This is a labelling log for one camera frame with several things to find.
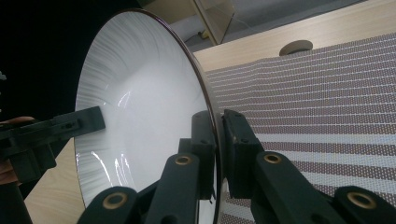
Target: wooden table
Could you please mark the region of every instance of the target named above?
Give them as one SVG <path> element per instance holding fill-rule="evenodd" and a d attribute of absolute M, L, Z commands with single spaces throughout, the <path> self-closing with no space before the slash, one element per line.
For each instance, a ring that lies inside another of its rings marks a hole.
<path fill-rule="evenodd" d="M 371 0 L 195 53 L 204 71 L 277 57 L 295 40 L 314 49 L 396 32 L 396 0 Z M 34 223 L 76 223 L 84 210 L 71 140 L 25 200 Z"/>

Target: gray floor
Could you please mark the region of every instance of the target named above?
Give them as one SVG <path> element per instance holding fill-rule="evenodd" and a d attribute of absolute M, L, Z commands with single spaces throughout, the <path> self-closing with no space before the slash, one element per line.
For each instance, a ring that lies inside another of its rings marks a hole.
<path fill-rule="evenodd" d="M 230 0 L 235 8 L 223 43 L 254 35 L 278 26 L 314 17 L 361 0 Z M 209 39 L 196 35 L 186 41 L 192 51 L 212 47 Z"/>

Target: white plate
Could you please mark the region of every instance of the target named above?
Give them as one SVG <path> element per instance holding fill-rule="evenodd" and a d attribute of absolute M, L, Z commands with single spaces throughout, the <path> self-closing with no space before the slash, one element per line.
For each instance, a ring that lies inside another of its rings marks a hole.
<path fill-rule="evenodd" d="M 160 179 L 180 138 L 191 138 L 191 116 L 207 110 L 197 71 L 160 20 L 127 11 L 109 20 L 93 40 L 78 84 L 76 110 L 99 105 L 106 129 L 75 140 L 86 206 L 101 191 L 142 190 Z M 201 203 L 210 223 L 215 203 Z"/>

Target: dark background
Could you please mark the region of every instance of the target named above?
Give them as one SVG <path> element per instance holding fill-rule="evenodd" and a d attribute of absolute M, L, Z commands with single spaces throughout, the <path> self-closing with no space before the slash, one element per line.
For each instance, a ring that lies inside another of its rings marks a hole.
<path fill-rule="evenodd" d="M 0 120 L 39 120 L 75 110 L 79 75 L 91 42 L 134 0 L 0 0 Z M 66 142 L 52 144 L 57 156 Z M 26 197 L 36 181 L 20 186 Z"/>

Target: striped placemat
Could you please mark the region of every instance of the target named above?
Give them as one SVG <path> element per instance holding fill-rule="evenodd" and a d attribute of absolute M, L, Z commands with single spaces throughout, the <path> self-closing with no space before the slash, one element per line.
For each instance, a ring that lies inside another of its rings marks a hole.
<path fill-rule="evenodd" d="M 396 206 L 396 34 L 208 72 L 220 109 L 243 113 L 266 150 L 315 188 L 369 189 Z M 223 223 L 253 223 L 227 199 Z"/>

